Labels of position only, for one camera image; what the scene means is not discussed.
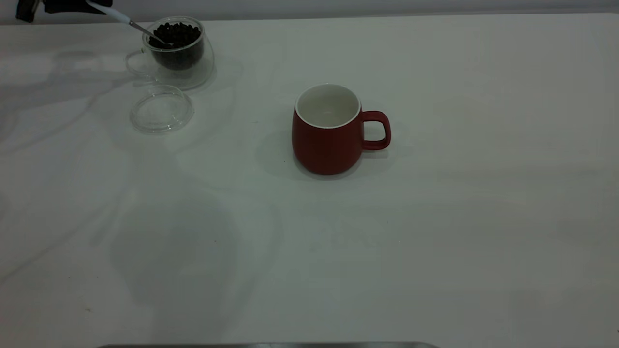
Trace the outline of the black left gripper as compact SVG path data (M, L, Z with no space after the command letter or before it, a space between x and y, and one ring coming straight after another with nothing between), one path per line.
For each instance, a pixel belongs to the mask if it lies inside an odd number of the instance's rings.
M18 0L16 19L22 22L33 22L35 14L37 13L40 0ZM46 13L91 13L91 14L104 14L97 10L95 7L91 7L88 3L89 0L45 0L44 9ZM113 6L112 0L90 0L95 4L103 7Z

